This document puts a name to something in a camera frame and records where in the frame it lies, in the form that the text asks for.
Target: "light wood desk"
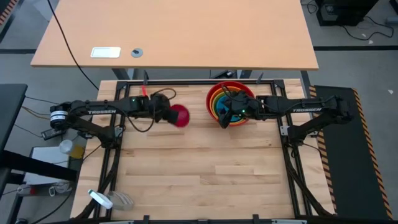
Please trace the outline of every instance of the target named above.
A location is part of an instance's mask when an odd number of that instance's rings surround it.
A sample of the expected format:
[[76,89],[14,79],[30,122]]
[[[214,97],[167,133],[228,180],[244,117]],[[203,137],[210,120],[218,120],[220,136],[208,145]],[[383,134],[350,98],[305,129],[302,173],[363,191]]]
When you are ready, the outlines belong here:
[[[284,81],[289,98],[304,97],[299,79]],[[243,126],[221,129],[205,106],[211,86],[167,86],[177,91],[172,104],[190,110],[186,128],[160,122],[149,132],[138,133],[126,122],[116,190],[129,194],[135,207],[128,212],[114,210],[112,220],[142,220],[144,215],[151,220],[250,219],[252,214],[294,217],[276,120],[250,120]],[[148,94],[163,87],[147,86]],[[271,95],[267,85],[248,87],[255,95]],[[102,81],[98,100],[113,100],[115,88],[116,81]],[[139,86],[131,87],[130,95],[140,94]],[[292,117],[294,124],[310,119],[306,113]],[[106,126],[109,118],[98,115],[93,122]],[[143,129],[150,121],[138,119],[135,123]],[[305,142],[317,146],[314,138]],[[99,144],[97,139],[88,141],[86,154]],[[319,152],[308,146],[299,150],[308,188],[333,212]],[[103,155],[104,151],[98,150],[83,163],[71,217],[90,201],[87,191],[97,189]]]
[[[82,67],[318,69],[298,0],[60,0],[55,13]],[[31,65],[76,66],[54,18]]]

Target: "wooden tabletop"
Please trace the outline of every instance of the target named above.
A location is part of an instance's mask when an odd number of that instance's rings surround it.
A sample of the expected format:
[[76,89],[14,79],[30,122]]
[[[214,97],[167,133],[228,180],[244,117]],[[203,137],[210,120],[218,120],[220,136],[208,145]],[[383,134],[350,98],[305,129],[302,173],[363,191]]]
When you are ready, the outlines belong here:
[[[83,67],[318,68],[298,0],[60,0],[55,13]],[[121,55],[91,58],[93,47]],[[31,65],[76,66],[54,18]]]
[[[304,97],[299,79],[284,81],[289,98]],[[148,86],[148,94],[163,87]],[[142,220],[144,215],[153,220],[247,219],[253,214],[293,218],[276,120],[250,120],[242,126],[221,129],[205,106],[211,85],[167,87],[177,91],[172,104],[183,104],[190,110],[190,124],[178,129],[160,122],[147,133],[138,133],[126,122],[116,190],[128,194],[135,206],[131,211],[114,211],[112,219]],[[248,87],[255,95],[271,94],[268,85]],[[116,81],[102,81],[98,100],[114,99],[115,88]],[[141,88],[133,86],[130,93],[139,95]],[[294,124],[310,119],[306,113],[292,117]],[[109,118],[97,115],[93,122],[106,126]],[[141,129],[149,123],[148,119],[135,120]],[[314,138],[305,142],[317,146]],[[89,140],[86,154],[99,144],[97,139]],[[308,188],[332,212],[319,152],[308,146],[299,150]],[[71,217],[90,201],[87,191],[98,188],[103,155],[103,149],[98,150],[83,163]]]

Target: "red wire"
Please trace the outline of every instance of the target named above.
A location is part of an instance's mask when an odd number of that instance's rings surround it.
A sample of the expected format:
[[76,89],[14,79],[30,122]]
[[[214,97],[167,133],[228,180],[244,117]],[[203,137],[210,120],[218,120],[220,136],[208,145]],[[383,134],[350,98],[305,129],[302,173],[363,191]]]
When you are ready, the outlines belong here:
[[145,85],[141,85],[141,89],[142,89],[142,94],[144,96],[146,96],[147,95],[147,89],[145,88]]

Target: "orange and black striped tape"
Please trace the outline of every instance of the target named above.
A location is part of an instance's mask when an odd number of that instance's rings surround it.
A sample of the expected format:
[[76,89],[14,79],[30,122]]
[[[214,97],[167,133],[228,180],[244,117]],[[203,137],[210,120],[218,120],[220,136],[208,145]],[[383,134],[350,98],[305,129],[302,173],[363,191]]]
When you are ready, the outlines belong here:
[[372,144],[372,141],[371,141],[371,136],[369,134],[368,126],[366,124],[365,115],[363,114],[361,101],[359,100],[358,92],[355,89],[353,89],[353,91],[354,91],[354,95],[355,95],[356,105],[358,106],[359,116],[361,117],[362,127],[363,127],[363,130],[364,130],[365,136],[366,136],[366,140],[368,142],[369,153],[370,153],[371,159],[373,161],[374,172],[376,173],[377,181],[379,182],[379,188],[380,188],[380,191],[381,191],[381,196],[382,196],[383,201],[384,201],[384,206],[386,208],[386,213],[387,213],[387,216],[390,219],[392,219],[391,208],[390,208],[390,205],[388,203],[386,190],[384,189],[384,184],[383,184],[383,181],[382,181],[382,178],[381,178],[379,166],[377,164],[376,155],[374,153],[373,144]]
[[[314,86],[310,86],[309,88],[310,88],[310,96],[311,96],[311,98],[317,97],[317,93],[316,93],[315,87]],[[323,171],[325,173],[326,182],[328,183],[328,186],[329,186],[329,193],[330,193],[331,202],[333,204],[333,208],[335,209],[335,213],[337,213],[336,199],[335,199],[335,195],[334,195],[334,192],[333,192],[333,183],[331,182],[328,154],[326,152],[325,139],[323,138],[323,131],[322,130],[318,133],[317,141],[318,141],[318,148],[319,148],[320,155],[321,155]]]
[[11,12],[16,4],[17,0],[11,0],[10,3],[8,3],[7,7],[4,9],[4,12],[0,14],[0,26],[3,25],[7,20],[7,17],[11,15]]

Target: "black mat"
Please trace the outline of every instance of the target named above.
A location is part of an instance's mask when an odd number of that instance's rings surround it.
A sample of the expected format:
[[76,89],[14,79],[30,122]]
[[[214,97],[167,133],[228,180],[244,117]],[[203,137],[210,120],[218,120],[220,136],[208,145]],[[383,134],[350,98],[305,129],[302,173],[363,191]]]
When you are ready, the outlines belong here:
[[320,149],[325,148],[322,162],[335,212],[344,218],[391,219],[374,155],[377,149],[371,143],[358,93],[329,86],[311,86],[310,91],[313,97],[341,96],[354,114],[350,123],[327,126],[318,138]]

